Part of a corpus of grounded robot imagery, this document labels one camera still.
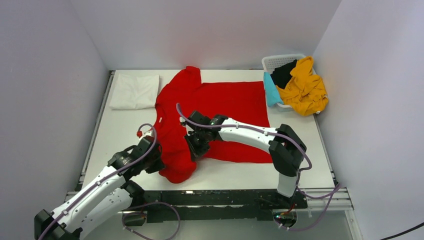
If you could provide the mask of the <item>red t-shirt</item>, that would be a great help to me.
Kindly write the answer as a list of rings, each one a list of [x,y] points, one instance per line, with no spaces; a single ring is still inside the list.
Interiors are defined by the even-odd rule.
[[[223,115],[259,127],[270,125],[261,81],[203,83],[199,68],[188,66],[179,71],[160,91],[155,103],[154,127],[165,165],[159,174],[173,184],[186,181],[197,168],[176,104],[180,104],[186,117],[198,111],[209,118]]]

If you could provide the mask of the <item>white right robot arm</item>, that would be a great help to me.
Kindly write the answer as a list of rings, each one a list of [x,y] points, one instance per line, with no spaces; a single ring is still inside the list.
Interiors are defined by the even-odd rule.
[[[300,165],[305,159],[306,146],[294,130],[286,124],[278,128],[260,127],[216,115],[209,118],[198,111],[189,117],[180,115],[179,121],[187,128],[185,140],[192,161],[203,157],[210,150],[210,143],[221,141],[239,143],[259,149],[270,155],[275,170],[279,173],[276,203],[287,208],[295,201]]]

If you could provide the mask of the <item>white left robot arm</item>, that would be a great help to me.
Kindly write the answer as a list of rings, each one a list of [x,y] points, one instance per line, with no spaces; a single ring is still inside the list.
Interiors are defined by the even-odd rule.
[[[97,177],[75,196],[52,211],[41,210],[34,218],[34,238],[85,239],[116,213],[139,209],[145,202],[145,191],[131,178],[163,167],[160,144],[153,136],[145,135],[138,145],[115,153]]]

